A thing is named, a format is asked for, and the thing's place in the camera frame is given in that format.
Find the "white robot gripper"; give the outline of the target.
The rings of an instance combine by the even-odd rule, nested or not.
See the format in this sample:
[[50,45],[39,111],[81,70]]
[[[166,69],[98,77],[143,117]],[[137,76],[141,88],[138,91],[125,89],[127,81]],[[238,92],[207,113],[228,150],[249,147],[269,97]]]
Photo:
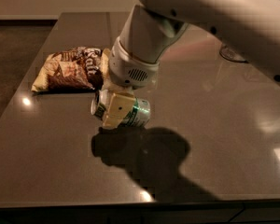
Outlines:
[[[109,74],[113,83],[122,87],[143,88],[159,70],[159,63],[146,63],[130,55],[117,38],[109,56]],[[135,96],[130,93],[115,93],[103,115],[103,127],[116,129],[133,109]]]

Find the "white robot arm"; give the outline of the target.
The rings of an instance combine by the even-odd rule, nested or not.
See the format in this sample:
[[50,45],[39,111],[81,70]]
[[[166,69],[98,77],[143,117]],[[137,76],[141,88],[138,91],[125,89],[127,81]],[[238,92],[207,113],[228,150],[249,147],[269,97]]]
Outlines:
[[214,35],[280,86],[280,0],[139,0],[109,55],[105,128],[122,123],[133,108],[133,90],[148,84],[162,54],[190,24]]

